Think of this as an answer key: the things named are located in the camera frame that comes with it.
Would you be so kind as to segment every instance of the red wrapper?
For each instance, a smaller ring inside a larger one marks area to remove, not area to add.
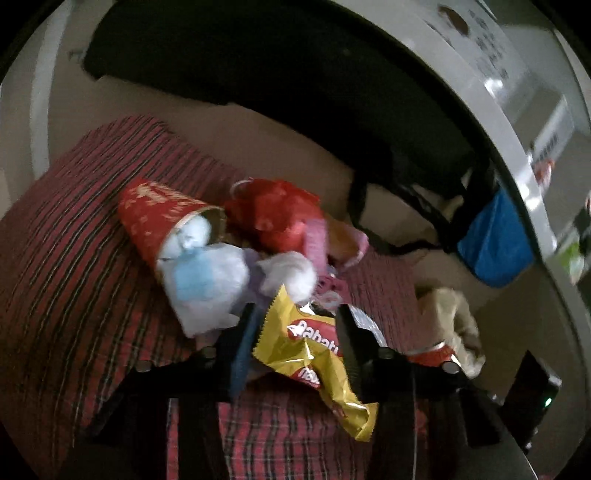
[[[440,343],[427,351],[407,354],[407,358],[411,362],[425,367],[439,367],[443,362],[452,360],[454,354],[455,352],[451,347],[445,343]]]
[[[241,183],[225,208],[231,224],[275,253],[305,255],[306,222],[324,218],[316,195],[284,180]]]

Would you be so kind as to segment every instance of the black device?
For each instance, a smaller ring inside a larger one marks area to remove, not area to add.
[[[562,380],[543,361],[527,351],[515,381],[499,408],[499,415],[513,438],[529,452],[531,441],[546,411],[554,401]]]

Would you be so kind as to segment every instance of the striped blanket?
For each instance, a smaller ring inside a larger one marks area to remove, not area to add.
[[[245,174],[132,116],[89,132],[0,220],[0,421],[42,480],[137,360],[164,365],[193,351],[116,214],[135,176],[221,204]],[[369,252],[344,278],[391,346],[424,346],[404,262]],[[363,478],[371,452],[288,379],[254,382],[219,405],[219,423],[232,478]]]

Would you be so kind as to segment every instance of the snack wrapper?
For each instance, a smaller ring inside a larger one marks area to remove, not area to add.
[[[378,404],[362,404],[351,390],[334,319],[301,312],[282,286],[253,355],[274,371],[316,389],[355,440],[369,441]]]

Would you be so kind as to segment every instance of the red plastic bag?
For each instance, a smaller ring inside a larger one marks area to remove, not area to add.
[[[224,207],[230,225],[277,253],[305,254],[306,221],[324,218],[318,196],[284,180],[241,183]]]

